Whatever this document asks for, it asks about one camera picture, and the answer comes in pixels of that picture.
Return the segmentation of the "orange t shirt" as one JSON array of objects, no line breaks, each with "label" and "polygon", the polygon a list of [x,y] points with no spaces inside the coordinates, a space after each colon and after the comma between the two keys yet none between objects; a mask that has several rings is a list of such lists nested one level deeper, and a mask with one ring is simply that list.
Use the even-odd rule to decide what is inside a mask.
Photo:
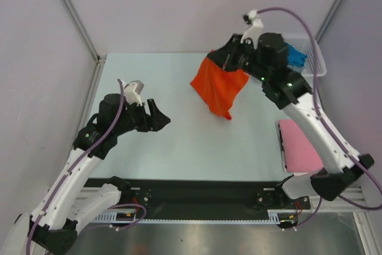
[{"label": "orange t shirt", "polygon": [[190,85],[207,104],[212,114],[230,121],[233,102],[248,81],[249,75],[244,71],[223,71],[206,57]]}]

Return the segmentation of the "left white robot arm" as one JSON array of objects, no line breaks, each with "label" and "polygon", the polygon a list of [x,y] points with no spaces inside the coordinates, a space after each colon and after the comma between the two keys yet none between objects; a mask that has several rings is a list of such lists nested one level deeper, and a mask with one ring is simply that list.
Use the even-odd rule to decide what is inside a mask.
[{"label": "left white robot arm", "polygon": [[84,227],[109,208],[131,208],[129,218],[138,221],[138,211],[145,213],[146,209],[134,199],[124,179],[111,177],[85,201],[77,201],[77,196],[119,136],[134,130],[157,132],[171,122],[154,100],[147,104],[148,111],[121,94],[104,97],[98,113],[79,131],[63,170],[45,198],[30,214],[16,220],[2,254],[66,254]]}]

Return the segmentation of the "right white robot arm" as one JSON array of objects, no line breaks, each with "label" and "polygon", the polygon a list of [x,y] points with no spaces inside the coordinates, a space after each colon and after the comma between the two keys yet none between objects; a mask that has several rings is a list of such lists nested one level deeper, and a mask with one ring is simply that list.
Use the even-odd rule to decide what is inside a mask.
[{"label": "right white robot arm", "polygon": [[323,168],[280,182],[275,193],[282,208],[292,206],[304,195],[319,195],[327,201],[339,197],[375,163],[346,142],[325,112],[314,101],[305,78],[288,67],[289,45],[278,33],[264,33],[255,44],[232,35],[221,48],[207,57],[226,72],[242,70],[261,81],[262,91],[278,109],[292,119],[317,151]]}]

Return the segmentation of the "blue t shirt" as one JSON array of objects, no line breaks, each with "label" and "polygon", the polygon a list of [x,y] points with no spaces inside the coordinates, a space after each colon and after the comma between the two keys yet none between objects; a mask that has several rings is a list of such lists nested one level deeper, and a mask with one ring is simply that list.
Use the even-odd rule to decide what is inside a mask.
[{"label": "blue t shirt", "polygon": [[288,63],[291,66],[303,67],[305,64],[307,56],[298,50],[296,50],[292,45],[288,45]]}]

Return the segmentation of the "white plastic basket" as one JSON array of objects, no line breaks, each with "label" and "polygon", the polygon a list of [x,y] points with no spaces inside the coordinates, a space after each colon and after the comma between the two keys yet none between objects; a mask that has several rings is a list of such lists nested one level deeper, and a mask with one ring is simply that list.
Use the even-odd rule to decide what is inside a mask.
[{"label": "white plastic basket", "polygon": [[296,50],[307,56],[303,67],[295,67],[288,64],[288,67],[303,76],[317,77],[325,76],[327,69],[325,60],[323,59],[319,45],[313,40],[313,45],[307,35],[302,34],[283,34],[283,39],[289,45],[292,45]]}]

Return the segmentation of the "pink folded t shirt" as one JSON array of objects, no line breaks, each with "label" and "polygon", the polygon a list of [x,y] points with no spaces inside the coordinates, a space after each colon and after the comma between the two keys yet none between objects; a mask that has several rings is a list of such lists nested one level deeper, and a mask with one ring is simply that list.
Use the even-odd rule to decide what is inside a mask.
[{"label": "pink folded t shirt", "polygon": [[293,120],[279,120],[278,132],[285,172],[311,173],[324,167],[317,151]]}]

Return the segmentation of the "left corner aluminium post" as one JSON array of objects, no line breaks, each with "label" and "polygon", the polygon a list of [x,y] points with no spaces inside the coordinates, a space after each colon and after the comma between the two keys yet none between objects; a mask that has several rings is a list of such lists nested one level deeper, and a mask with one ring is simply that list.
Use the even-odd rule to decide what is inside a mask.
[{"label": "left corner aluminium post", "polygon": [[86,49],[89,52],[91,58],[95,61],[95,63],[98,63],[100,60],[100,55],[98,54],[72,0],[60,0],[60,1],[65,11],[67,12],[72,24],[74,25],[75,29],[78,31],[79,36],[82,39],[83,43],[85,44]]}]

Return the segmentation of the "corner aluminium post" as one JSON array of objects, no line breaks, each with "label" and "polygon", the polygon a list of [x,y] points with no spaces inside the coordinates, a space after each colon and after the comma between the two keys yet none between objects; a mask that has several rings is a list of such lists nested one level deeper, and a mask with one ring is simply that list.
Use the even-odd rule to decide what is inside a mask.
[{"label": "corner aluminium post", "polygon": [[319,43],[322,40],[322,38],[324,37],[326,31],[328,30],[331,22],[334,19],[336,13],[340,9],[343,1],[344,0],[333,0],[325,18],[324,18],[316,36],[315,36],[315,40],[317,41],[317,43]]},{"label": "corner aluminium post", "polygon": [[95,61],[95,63],[98,63],[100,60],[100,55],[98,54],[72,0],[60,0],[60,1],[65,11],[67,12],[72,24],[74,25],[75,29],[78,31],[79,36],[82,39],[83,43],[85,44],[86,49],[89,52],[91,58]]}]

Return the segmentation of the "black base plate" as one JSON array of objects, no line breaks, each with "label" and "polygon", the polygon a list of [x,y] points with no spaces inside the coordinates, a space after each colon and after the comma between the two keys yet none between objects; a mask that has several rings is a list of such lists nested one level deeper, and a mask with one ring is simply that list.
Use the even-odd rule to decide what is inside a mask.
[{"label": "black base plate", "polygon": [[138,215],[150,219],[254,219],[266,211],[307,211],[309,197],[279,195],[277,182],[129,179]]}]

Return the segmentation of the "right corner aluminium post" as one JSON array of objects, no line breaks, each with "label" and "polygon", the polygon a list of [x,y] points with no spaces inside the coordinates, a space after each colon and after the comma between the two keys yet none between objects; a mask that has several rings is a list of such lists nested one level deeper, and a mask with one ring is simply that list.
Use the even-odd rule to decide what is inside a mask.
[{"label": "right corner aluminium post", "polygon": [[317,41],[317,43],[319,43],[322,40],[322,38],[324,37],[326,31],[328,30],[331,22],[334,19],[336,13],[340,9],[343,1],[344,0],[333,0],[325,18],[324,18],[316,36],[315,36],[315,40]]}]

